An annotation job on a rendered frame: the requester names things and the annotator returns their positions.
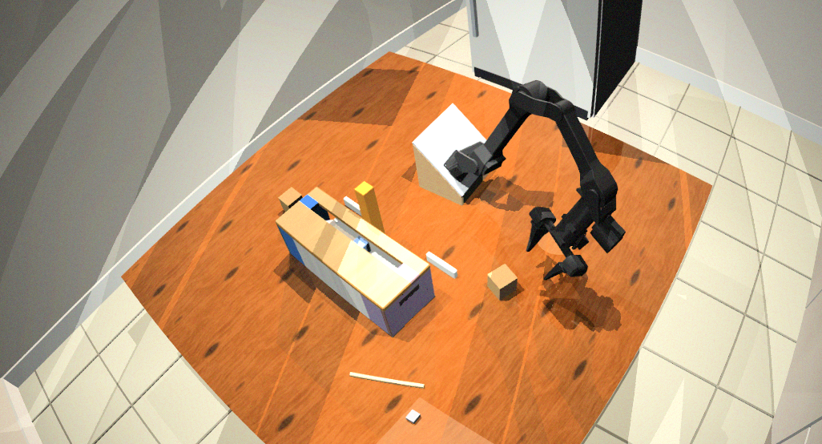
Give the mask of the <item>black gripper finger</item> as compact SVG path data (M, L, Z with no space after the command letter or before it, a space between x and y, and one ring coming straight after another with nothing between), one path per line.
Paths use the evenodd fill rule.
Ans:
M531 229L529 243L526 248L527 252L532 250L535 247L535 245L540 241L540 239L542 239L542 237L549 232L547 228L538 228L536 223L534 223L532 220L530 221L530 223Z
M565 270L562 266L563 266L563 262L558 262L558 263L554 266L554 268L552 268L552 269L551 269L551 270L547 273L547 275L544 277L544 280L548 280L548 279L550 279L551 277L554 277L554 276L556 276L556 275L560 275L560 273L562 273L562 272L563 272L563 273L565 273L565 275L567 275L566 270Z

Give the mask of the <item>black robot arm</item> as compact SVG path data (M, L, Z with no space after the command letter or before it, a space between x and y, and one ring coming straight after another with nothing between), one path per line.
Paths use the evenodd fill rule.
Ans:
M453 150L444 166L459 182L468 173L486 175L502 166L506 160L502 150L529 115L550 118L558 125L580 173L580 187L576 192L581 198L570 210L570 215L581 228L589 228L595 222L590 234L607 254L626 233L611 216L617 210L618 185L598 160L573 103L554 88L534 80L513 89L509 107L484 143L479 141L461 150Z

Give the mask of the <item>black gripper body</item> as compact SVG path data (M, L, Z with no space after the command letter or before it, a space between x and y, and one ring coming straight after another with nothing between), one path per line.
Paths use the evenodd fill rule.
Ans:
M581 228L571 217L570 211L563 214L562 220L554 226L556 221L554 212L547 207L536 206L531 209L530 217L538 228L547 228L549 234L554 237L554 241L565 256L563 268L570 277L583 276L587 272L588 265L581 255L574 255L570 246L574 246L575 241L586 234L587 228Z

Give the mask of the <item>beige curved flat strip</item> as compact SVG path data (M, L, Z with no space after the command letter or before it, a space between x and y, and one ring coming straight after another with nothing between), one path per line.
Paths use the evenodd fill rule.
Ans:
M351 377L358 377L358 378L363 378L363 379L368 379L368 380L373 380L373 381L381 381L381 382L390 383L390 384L407 385L407 386L412 386L412 387L421 388L421 389L425 388L425 384L416 383L416 382L398 381L398 380L394 380L394 379L389 379L389 378L384 378L384 377L376 377L376 376L372 376L372 375L367 375L367 374L362 374L362 373L354 373L354 372L350 372L349 375Z

